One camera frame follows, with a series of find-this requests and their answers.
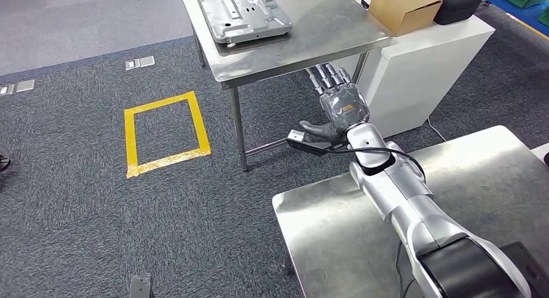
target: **shoe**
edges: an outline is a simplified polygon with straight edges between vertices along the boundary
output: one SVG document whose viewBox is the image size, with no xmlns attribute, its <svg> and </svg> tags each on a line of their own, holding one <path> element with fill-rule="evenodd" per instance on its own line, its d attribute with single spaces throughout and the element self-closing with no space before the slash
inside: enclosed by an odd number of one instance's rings
<svg viewBox="0 0 549 298">
<path fill-rule="evenodd" d="M 8 168 L 8 166 L 10 166 L 11 163 L 12 162 L 7 157 L 0 155 L 0 172 Z"/>
</svg>

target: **white cabinet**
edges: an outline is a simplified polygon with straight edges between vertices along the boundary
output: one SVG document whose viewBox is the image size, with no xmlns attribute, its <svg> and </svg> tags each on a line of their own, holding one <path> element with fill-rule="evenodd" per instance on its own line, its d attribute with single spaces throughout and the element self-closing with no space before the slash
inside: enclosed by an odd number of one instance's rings
<svg viewBox="0 0 549 298">
<path fill-rule="evenodd" d="M 370 51 L 357 82 L 370 122 L 383 137 L 421 126 L 493 32 L 471 16 L 450 25 L 433 23 Z M 332 64 L 352 73 L 357 61 L 351 56 Z"/>
</svg>

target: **black cable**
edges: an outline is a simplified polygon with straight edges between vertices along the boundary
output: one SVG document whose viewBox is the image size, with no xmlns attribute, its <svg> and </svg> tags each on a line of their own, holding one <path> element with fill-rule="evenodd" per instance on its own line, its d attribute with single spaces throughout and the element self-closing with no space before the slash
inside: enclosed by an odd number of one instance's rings
<svg viewBox="0 0 549 298">
<path fill-rule="evenodd" d="M 408 290 L 410 289 L 410 285 L 415 281 L 416 279 L 413 277 L 411 278 L 408 283 L 406 283 L 406 286 L 404 286 L 404 292 L 402 295 L 400 295 L 400 298 L 406 298 L 406 294 L 408 294 Z"/>
<path fill-rule="evenodd" d="M 410 159 L 410 161 L 412 161 L 418 167 L 420 172 L 423 174 L 423 177 L 425 177 L 425 171 L 421 167 L 418 160 L 416 160 L 414 157 L 407 154 L 406 152 L 402 152 L 400 150 L 380 148 L 380 147 L 366 147 L 366 148 L 343 149 L 343 150 L 326 150 L 326 152 L 329 154 L 349 154 L 352 152 L 390 152 L 392 154 L 399 154 L 399 155 L 402 155 L 403 157 L 407 157 L 408 159 Z"/>
<path fill-rule="evenodd" d="M 399 297 L 402 296 L 402 274 L 400 272 L 400 251 L 402 249 L 402 241 L 398 241 L 398 248 L 396 249 L 396 257 L 395 257 L 395 270 L 396 270 L 396 278 L 398 279 L 398 288 L 399 288 Z"/>
</svg>

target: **power cord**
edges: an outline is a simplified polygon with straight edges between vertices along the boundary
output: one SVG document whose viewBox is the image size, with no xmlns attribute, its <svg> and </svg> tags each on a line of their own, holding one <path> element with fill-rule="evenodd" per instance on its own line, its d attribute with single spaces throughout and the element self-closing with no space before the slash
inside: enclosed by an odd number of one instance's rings
<svg viewBox="0 0 549 298">
<path fill-rule="evenodd" d="M 416 280 L 416 278 L 411 278 L 408 283 L 406 283 L 406 286 L 404 286 L 404 292 L 400 295 L 400 298 L 406 298 L 406 294 L 408 294 L 408 290 L 410 289 L 410 285 Z"/>
<path fill-rule="evenodd" d="M 427 124 L 438 135 L 438 137 L 440 137 L 443 141 L 447 141 L 446 138 L 444 138 L 444 136 L 442 136 L 442 134 L 431 124 L 430 118 L 427 118 Z"/>
<path fill-rule="evenodd" d="M 396 250 L 396 257 L 395 257 L 395 270 L 396 270 L 396 277 L 398 279 L 398 286 L 399 286 L 399 297 L 400 298 L 406 298 L 406 295 L 408 294 L 408 290 L 410 290 L 410 286 L 412 283 L 416 280 L 416 278 L 412 277 L 408 282 L 406 283 L 406 286 L 402 285 L 402 273 L 400 272 L 400 252 L 402 250 L 402 241 L 398 242 L 398 248 Z"/>
<path fill-rule="evenodd" d="M 399 297 L 402 297 L 402 273 L 400 272 L 400 251 L 402 250 L 402 241 L 398 241 L 398 248 L 396 249 L 396 257 L 395 257 L 395 270 L 396 270 L 396 278 L 398 280 L 398 288 L 399 288 Z"/>
<path fill-rule="evenodd" d="M 356 149 L 325 150 L 325 151 L 329 154 L 350 154 L 352 152 L 389 152 L 391 154 L 399 154 L 399 155 L 402 155 L 403 157 L 410 159 L 410 161 L 412 161 L 418 167 L 418 170 L 420 170 L 421 174 L 423 174 L 423 177 L 425 177 L 425 171 L 423 170 L 423 167 L 421 167 L 418 160 L 416 160 L 414 157 L 407 154 L 406 152 L 402 152 L 400 150 L 381 148 L 381 147 L 365 147 L 365 148 L 356 148 Z"/>
</svg>

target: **robot finger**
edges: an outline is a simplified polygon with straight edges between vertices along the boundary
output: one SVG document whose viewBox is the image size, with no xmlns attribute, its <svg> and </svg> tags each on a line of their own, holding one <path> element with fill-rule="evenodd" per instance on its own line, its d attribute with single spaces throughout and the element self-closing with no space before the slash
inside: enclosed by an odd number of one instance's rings
<svg viewBox="0 0 549 298">
<path fill-rule="evenodd" d="M 330 82 L 330 78 L 326 75 L 326 72 L 324 71 L 324 68 L 322 68 L 322 65 L 318 64 L 315 67 L 319 71 L 320 76 L 322 77 L 322 81 L 324 82 L 324 84 L 326 84 L 326 87 L 328 89 L 331 89 L 333 87 L 333 85 Z"/>
<path fill-rule="evenodd" d="M 349 77 L 349 74 L 345 70 L 345 68 L 341 67 L 337 70 L 343 81 L 347 84 L 351 83 L 351 78 Z"/>
<path fill-rule="evenodd" d="M 311 69 L 307 68 L 306 71 L 309 74 L 309 79 L 311 79 L 311 82 L 313 82 L 313 84 L 315 85 L 315 89 L 317 90 L 319 95 L 322 95 L 324 90 L 322 89 L 322 85 L 317 80 L 317 77 L 315 76 L 313 71 L 311 71 Z"/>
<path fill-rule="evenodd" d="M 335 82 L 335 85 L 343 84 L 340 76 L 335 72 L 335 69 L 332 67 L 330 63 L 326 64 L 326 68 L 328 68 L 328 71 L 330 72 L 330 76 L 332 80 Z"/>
</svg>

